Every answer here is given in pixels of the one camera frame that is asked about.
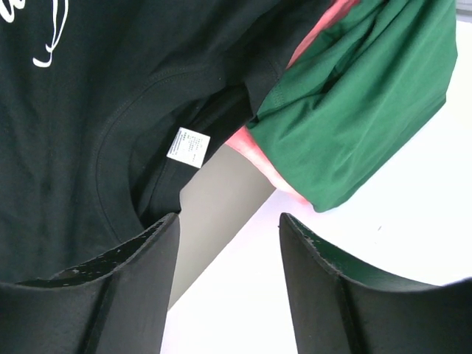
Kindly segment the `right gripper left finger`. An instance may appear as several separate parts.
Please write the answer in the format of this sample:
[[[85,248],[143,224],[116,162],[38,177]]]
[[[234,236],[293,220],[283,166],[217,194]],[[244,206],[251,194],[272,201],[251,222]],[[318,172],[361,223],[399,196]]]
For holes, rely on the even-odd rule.
[[[50,280],[1,284],[2,353],[159,353],[180,235],[165,215]]]

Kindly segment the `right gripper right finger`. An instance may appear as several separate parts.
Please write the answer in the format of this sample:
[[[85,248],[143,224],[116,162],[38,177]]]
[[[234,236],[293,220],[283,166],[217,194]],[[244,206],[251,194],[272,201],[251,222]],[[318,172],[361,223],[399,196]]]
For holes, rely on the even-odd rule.
[[[299,353],[469,353],[471,281],[436,286],[379,269],[280,216]]]

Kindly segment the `black t shirt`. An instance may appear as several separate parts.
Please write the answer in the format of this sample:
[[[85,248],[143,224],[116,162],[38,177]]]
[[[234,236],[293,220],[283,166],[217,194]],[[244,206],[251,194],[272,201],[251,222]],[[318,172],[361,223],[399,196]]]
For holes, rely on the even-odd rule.
[[[217,150],[328,1],[3,1],[1,280],[47,278],[179,208],[179,128]]]

